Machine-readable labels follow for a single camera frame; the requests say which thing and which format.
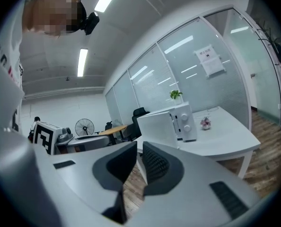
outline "white wall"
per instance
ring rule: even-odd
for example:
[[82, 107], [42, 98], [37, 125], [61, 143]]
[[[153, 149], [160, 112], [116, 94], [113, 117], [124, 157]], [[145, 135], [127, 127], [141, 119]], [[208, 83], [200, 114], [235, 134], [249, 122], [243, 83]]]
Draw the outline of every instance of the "white wall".
[[249, 0], [190, 0], [190, 2], [171, 13], [162, 17], [153, 25], [131, 48], [122, 61], [114, 67], [107, 75], [104, 94], [106, 94], [112, 85], [120, 78], [125, 70], [141, 56], [157, 40], [165, 36], [177, 26], [185, 23], [191, 18], [207, 11], [226, 6], [235, 5], [241, 11], [247, 9]]
[[23, 101], [21, 127], [24, 136], [28, 136], [34, 118], [39, 116], [42, 122], [60, 127], [69, 127], [74, 136], [75, 124], [86, 118], [93, 122], [94, 132], [104, 131], [111, 121], [105, 96], [102, 94], [67, 94]]

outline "wooden desk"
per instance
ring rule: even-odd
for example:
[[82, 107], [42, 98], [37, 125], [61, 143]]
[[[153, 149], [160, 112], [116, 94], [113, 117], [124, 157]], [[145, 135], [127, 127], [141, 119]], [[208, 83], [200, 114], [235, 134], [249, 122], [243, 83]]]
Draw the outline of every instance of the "wooden desk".
[[98, 135], [109, 135], [111, 143], [113, 145], [116, 145], [116, 142], [115, 142], [113, 134], [116, 133], [116, 132], [119, 132], [121, 134], [121, 138], [123, 138], [122, 130], [124, 130], [126, 128], [127, 128], [127, 125], [121, 125], [121, 126], [117, 126], [117, 127], [108, 129], [106, 131], [100, 132]]

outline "ceiling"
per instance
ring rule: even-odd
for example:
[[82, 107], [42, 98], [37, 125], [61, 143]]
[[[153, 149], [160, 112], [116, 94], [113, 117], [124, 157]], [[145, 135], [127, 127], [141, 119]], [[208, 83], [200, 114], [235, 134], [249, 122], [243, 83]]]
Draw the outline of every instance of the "ceiling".
[[[105, 75], [115, 67], [138, 38], [162, 16], [190, 0], [112, 0], [91, 35], [84, 31], [50, 38], [25, 33], [20, 46], [26, 95], [73, 87], [101, 88]], [[98, 0], [82, 0], [88, 15]], [[88, 48], [84, 76], [77, 77], [81, 48]]]

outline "white shirt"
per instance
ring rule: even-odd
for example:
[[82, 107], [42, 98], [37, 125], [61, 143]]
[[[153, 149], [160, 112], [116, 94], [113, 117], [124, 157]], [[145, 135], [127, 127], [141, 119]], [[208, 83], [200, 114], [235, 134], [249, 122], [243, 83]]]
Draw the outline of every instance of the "white shirt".
[[21, 80], [23, 68], [19, 60], [24, 6], [25, 0], [20, 0], [0, 28], [0, 126], [17, 131], [21, 130], [20, 109], [24, 96]]

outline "white desk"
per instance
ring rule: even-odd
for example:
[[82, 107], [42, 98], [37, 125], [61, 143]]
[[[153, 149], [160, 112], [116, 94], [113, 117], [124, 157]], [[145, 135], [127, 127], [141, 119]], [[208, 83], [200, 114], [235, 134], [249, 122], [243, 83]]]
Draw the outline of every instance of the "white desk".
[[[208, 116], [211, 120], [211, 128], [207, 131], [202, 130], [200, 125], [204, 116]], [[252, 152], [260, 146], [258, 139], [242, 123], [221, 107], [193, 113], [193, 117], [197, 129], [197, 140], [193, 142], [179, 141], [179, 149], [210, 157], [216, 161], [242, 157], [238, 176], [244, 178]], [[142, 153], [142, 136], [135, 141], [137, 141], [138, 152]], [[146, 181], [146, 170], [139, 154], [137, 165]]]

